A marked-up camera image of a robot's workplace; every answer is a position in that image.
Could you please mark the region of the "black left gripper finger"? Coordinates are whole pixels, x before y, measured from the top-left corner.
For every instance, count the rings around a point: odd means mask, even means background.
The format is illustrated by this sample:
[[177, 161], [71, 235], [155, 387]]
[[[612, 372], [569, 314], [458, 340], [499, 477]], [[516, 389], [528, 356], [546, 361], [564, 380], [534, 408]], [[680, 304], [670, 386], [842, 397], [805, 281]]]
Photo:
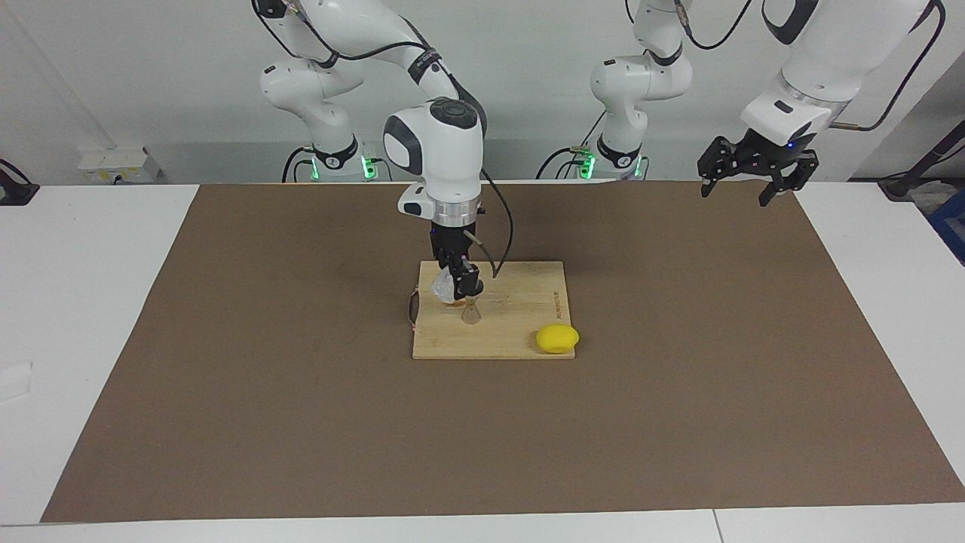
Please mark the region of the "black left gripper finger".
[[703, 198], [710, 196], [721, 179], [728, 179], [743, 173], [739, 164], [739, 147], [726, 137], [716, 137], [697, 159], [697, 174], [702, 179]]
[[759, 206], [767, 207], [776, 196], [803, 189], [818, 165], [818, 155], [800, 155], [794, 161], [792, 172], [789, 174], [783, 175], [779, 170], [774, 170], [771, 173], [771, 181], [759, 195]]

